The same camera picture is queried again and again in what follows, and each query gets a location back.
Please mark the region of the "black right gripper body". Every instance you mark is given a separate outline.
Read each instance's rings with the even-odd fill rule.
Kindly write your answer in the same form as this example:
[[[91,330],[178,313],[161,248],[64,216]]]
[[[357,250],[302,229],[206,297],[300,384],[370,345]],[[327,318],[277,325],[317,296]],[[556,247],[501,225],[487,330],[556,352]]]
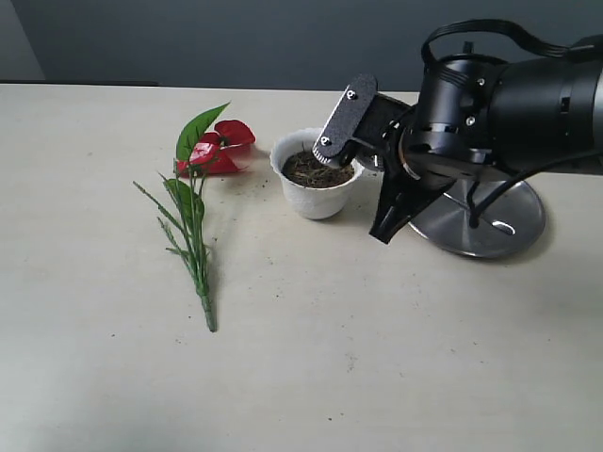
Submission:
[[[487,100],[506,60],[486,55],[452,55],[442,63],[466,75],[458,88],[429,71],[415,105],[379,92],[355,137],[386,163],[457,179],[503,180],[513,169],[496,155],[488,135]]]

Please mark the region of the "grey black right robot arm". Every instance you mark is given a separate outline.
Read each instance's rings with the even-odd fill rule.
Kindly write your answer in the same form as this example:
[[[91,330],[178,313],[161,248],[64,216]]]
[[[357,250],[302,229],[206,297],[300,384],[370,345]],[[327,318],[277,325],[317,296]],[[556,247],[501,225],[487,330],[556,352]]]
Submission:
[[[541,172],[602,171],[602,41],[567,56],[509,63],[475,54],[426,63],[417,102],[381,94],[374,77],[349,83],[313,148],[323,165],[352,161],[383,172],[370,234],[388,242],[456,182],[468,192],[468,223],[515,184]]]

